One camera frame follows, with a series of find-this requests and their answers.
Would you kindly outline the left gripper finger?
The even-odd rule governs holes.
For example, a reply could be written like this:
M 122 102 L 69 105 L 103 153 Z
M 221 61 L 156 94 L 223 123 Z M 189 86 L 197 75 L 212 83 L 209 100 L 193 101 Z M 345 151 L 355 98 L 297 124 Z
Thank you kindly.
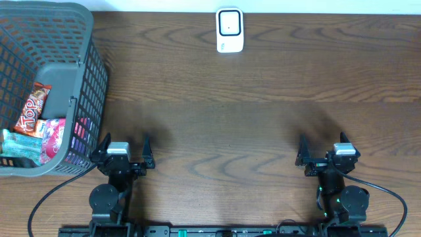
M 155 168 L 155 159 L 154 159 L 153 152 L 151 149 L 149 136 L 145 137 L 141 157 L 143 158 L 143 162 L 145 164 L 146 169 Z
M 105 154 L 107 152 L 110 142 L 111 142 L 111 134 L 107 133 L 106 136 L 103 138 L 102 142 L 95 149 L 95 154 L 96 155 Z

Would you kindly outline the pink purple pad pack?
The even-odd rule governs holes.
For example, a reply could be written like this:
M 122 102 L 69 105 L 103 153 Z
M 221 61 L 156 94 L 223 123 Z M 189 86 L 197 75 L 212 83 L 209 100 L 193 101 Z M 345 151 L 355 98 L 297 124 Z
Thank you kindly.
M 44 165 L 59 152 L 62 144 L 62 138 L 64 134 L 66 119 L 55 118 L 46 120 L 46 127 L 44 130 L 41 153 L 39 156 L 39 162 Z

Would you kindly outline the orange Top chocolate bar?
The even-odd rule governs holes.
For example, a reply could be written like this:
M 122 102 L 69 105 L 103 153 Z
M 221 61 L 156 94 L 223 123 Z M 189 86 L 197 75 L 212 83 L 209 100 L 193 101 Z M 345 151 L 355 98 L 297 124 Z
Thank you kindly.
M 34 83 L 33 89 L 14 126 L 16 132 L 29 134 L 36 131 L 36 122 L 41 115 L 51 88 L 51 85 L 44 85 L 39 82 Z

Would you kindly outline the teal snack pack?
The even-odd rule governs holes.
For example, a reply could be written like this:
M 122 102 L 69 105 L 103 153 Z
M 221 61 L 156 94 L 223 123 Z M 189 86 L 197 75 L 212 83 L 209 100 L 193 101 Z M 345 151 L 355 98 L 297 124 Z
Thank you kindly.
M 24 166 L 41 166 L 39 160 L 41 154 L 41 138 L 10 132 L 7 129 L 1 131 L 1 155 L 21 161 Z

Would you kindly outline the small orange tissue pack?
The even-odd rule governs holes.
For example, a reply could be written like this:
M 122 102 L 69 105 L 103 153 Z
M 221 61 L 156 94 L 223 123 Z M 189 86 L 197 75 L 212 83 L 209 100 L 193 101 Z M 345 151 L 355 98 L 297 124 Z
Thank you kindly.
M 44 135 L 44 132 L 46 130 L 47 121 L 38 119 L 35 123 L 35 127 L 32 131 L 25 132 L 26 135 L 32 136 L 35 138 L 42 138 Z

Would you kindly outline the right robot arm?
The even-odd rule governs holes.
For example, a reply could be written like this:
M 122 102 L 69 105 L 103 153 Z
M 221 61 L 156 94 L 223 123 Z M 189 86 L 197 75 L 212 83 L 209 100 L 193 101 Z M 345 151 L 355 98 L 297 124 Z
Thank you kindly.
M 360 223 L 366 220 L 370 194 L 364 188 L 347 186 L 346 174 L 355 169 L 359 151 L 344 132 L 325 157 L 314 158 L 309 143 L 300 136 L 295 165 L 305 168 L 305 176 L 318 178 L 316 203 L 325 219 L 314 231 L 319 236 L 361 236 Z

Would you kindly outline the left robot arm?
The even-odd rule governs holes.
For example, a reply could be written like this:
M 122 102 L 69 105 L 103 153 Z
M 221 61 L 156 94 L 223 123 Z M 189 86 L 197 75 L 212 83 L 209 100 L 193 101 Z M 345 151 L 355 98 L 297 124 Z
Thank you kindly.
M 112 142 L 107 134 L 90 156 L 97 169 L 108 177 L 106 184 L 95 187 L 89 195 L 92 220 L 88 236 L 143 236 L 143 227 L 129 219 L 128 212 L 134 181 L 155 168 L 149 137 L 145 138 L 142 162 L 131 162 L 127 142 Z

